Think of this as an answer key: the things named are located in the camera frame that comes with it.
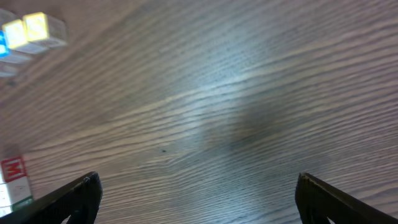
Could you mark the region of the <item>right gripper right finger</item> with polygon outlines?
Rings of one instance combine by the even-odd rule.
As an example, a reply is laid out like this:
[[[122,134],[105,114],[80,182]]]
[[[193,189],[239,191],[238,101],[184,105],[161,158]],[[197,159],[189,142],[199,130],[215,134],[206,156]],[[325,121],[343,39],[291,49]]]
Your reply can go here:
[[[317,177],[298,176],[295,203],[303,224],[397,224],[397,219]]]

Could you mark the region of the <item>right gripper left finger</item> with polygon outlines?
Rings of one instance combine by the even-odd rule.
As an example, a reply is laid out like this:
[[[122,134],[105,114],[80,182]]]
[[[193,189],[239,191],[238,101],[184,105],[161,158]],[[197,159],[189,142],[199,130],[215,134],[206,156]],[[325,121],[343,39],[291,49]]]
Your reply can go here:
[[[102,195],[98,173],[89,172],[2,217],[1,224],[94,224]]]

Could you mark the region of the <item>white block green pattern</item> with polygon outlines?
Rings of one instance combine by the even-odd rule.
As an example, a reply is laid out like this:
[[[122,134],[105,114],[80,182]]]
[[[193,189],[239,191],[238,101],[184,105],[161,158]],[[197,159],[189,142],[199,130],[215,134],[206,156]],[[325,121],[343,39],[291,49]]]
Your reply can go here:
[[[1,184],[1,217],[21,209],[34,201],[27,177]]]

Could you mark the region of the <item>white block red base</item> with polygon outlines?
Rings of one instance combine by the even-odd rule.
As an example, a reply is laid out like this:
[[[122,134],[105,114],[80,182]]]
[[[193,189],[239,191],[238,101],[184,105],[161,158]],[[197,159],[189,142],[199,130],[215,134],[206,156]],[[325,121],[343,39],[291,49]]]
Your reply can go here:
[[[21,156],[1,160],[1,183],[27,177],[25,162]]]

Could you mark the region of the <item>yellow block right row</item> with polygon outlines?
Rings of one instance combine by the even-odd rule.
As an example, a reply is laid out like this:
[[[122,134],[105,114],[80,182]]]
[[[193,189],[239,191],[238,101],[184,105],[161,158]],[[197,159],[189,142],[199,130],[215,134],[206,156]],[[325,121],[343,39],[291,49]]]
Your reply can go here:
[[[43,12],[22,17],[27,40],[43,47],[62,47],[67,43],[67,27],[63,21]]]

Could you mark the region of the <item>yellow block row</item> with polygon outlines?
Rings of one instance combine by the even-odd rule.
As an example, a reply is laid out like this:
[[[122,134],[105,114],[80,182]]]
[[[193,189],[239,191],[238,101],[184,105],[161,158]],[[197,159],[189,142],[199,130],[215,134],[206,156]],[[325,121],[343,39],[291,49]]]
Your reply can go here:
[[[63,21],[43,12],[22,17],[27,40],[43,47],[62,47],[67,43],[67,27]]]
[[[25,26],[20,19],[3,24],[2,31],[7,46],[13,51],[25,54],[41,54],[48,50],[46,47],[28,41]]]

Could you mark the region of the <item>yellow block middle row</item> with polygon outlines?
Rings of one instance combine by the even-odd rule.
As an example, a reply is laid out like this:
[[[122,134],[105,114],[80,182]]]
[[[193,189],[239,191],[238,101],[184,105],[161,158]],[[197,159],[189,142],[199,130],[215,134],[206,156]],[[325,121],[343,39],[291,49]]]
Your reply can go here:
[[[25,26],[20,19],[3,24],[2,31],[7,46],[13,51],[25,54],[41,54],[48,50],[46,47],[28,41]]]

